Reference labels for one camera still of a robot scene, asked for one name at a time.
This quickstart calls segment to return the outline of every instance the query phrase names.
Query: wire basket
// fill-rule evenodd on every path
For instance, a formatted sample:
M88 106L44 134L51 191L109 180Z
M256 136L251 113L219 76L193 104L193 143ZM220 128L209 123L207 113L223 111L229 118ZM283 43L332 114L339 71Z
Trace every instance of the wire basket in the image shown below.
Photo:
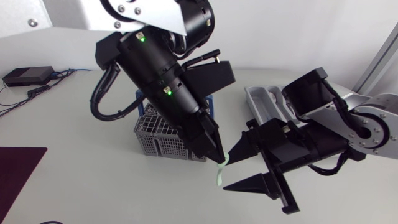
M144 111L145 114L138 118L134 132L145 155L206 162L206 157L199 158L185 147L178 131L159 116L150 103Z

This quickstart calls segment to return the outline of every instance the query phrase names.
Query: black cable on table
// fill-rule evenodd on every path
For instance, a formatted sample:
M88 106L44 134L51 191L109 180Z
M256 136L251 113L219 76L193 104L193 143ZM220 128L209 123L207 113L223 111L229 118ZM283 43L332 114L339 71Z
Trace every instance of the black cable on table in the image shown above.
M58 221L47 221L47 222L43 222L40 224L62 224L62 222L58 222Z

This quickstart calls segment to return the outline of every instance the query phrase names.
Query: table surface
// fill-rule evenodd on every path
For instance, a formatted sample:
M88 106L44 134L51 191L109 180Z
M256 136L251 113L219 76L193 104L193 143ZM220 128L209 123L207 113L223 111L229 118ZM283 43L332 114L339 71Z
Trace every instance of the table surface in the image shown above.
M368 156L348 161L338 175L308 167L285 177L301 212L285 215L280 200L226 192L216 164L143 155L133 133L138 111L114 122L95 119L91 93L102 72L77 72L0 119L0 145L47 147L3 223L397 223L398 162ZM253 115L245 86L287 84L303 74L236 70L236 83L214 94L215 120L228 151ZM1 103L23 100L32 87L4 90ZM134 100L121 73L100 109L113 113ZM336 158L320 162L332 168ZM267 172L260 156L223 172L223 185Z

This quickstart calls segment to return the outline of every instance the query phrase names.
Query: black device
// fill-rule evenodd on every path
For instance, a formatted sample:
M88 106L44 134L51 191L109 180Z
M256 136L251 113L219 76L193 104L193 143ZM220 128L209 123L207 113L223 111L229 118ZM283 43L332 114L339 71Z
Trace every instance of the black device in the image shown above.
M101 2L112 16L123 19L113 11L109 2ZM229 62L218 60L219 50L183 65L178 63L208 41L215 25L213 10L207 0L182 0L178 3L187 36L146 26L125 34L115 32L97 43L96 61L106 71L91 97L91 112L102 121L114 121L130 113L147 98L178 130L179 137L195 155L222 163L225 158L218 125L206 113L205 97L235 82L234 75ZM215 62L192 66L210 58ZM116 114L101 114L98 105L120 72L119 66L144 96Z
M358 136L364 134L361 131L363 128L352 120L345 101L325 80L327 76L324 69L315 69L287 85L282 94L292 105L297 117L333 101L346 125L353 131L359 130ZM346 138L329 128L310 119L303 122L307 124L300 128L293 121L286 123L276 118L262 125L258 125L255 119L247 122L249 131L243 131L241 139L230 150L227 165L261 154L269 172L254 175L224 189L263 193L273 200L280 198L284 205L283 212L290 214L298 212L299 207L283 173L309 166L321 175L333 175L347 159L361 161L366 158L365 154L354 150ZM339 153L341 155L334 169L312 165Z
M9 86L46 85L51 80L54 69L51 66L16 68L2 78Z

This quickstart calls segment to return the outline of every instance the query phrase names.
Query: black cable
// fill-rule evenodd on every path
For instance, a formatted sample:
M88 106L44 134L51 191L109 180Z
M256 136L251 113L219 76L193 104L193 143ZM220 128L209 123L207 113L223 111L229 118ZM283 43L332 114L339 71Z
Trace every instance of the black cable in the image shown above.
M43 88L43 86L42 87L38 87L38 88L33 89L33 90L30 90L30 91L33 91L33 94L31 96L28 96L27 99L24 99L24 100L22 100L20 102L13 103L13 104L10 104L10 105L0 104L1 106L11 106L10 108L7 108L7 109L4 109L4 110L0 111L0 113L1 113L0 114L0 118L3 117L4 115L10 113L12 110L14 110L14 109L16 109L16 108L18 108L20 106L25 105L30 100L33 100L36 96L39 96L40 94L45 93L46 91L49 91L52 87L58 85L62 80L64 80L66 77L69 77L75 71L76 70L73 70L73 69L72 70L63 71L63 72L67 72L67 73L65 75L62 75L61 77L59 77L58 81L56 81L54 84L48 85L47 88L45 88L45 89L43 89L41 91L34 91L34 90L41 89L41 88Z
M144 95L140 96L136 101L132 102L126 109L123 111L118 111L117 114L106 115L102 114L98 109L98 105L101 102L102 97L110 89L113 81L116 79L120 72L120 68L116 63L111 64L105 71L101 80L98 82L97 86L94 89L93 95L90 100L90 110L93 116L101 121L115 121L117 119L125 117L127 114L135 110L146 98Z
M310 164L308 166L309 166L309 168L311 168L312 170L314 170L316 173L318 173L320 175L331 176L331 175L335 175L338 173L338 171L341 169L341 167L344 165L344 163L348 160L348 158L349 158L349 151L345 151L345 152L341 153L337 160L337 165L333 169L324 169L324 168L317 167L313 164Z
M62 222L58 222L58 221L47 221L47 222L43 222L40 224L62 224Z
M322 83L325 85L326 89L334 96L333 102L336 106L336 110L339 113L340 117L344 121L344 123L356 134L360 137L364 137L365 133L362 130L362 127L354 120L351 113L348 111L347 102L342 99L342 97L331 87L331 85L325 79L322 80Z

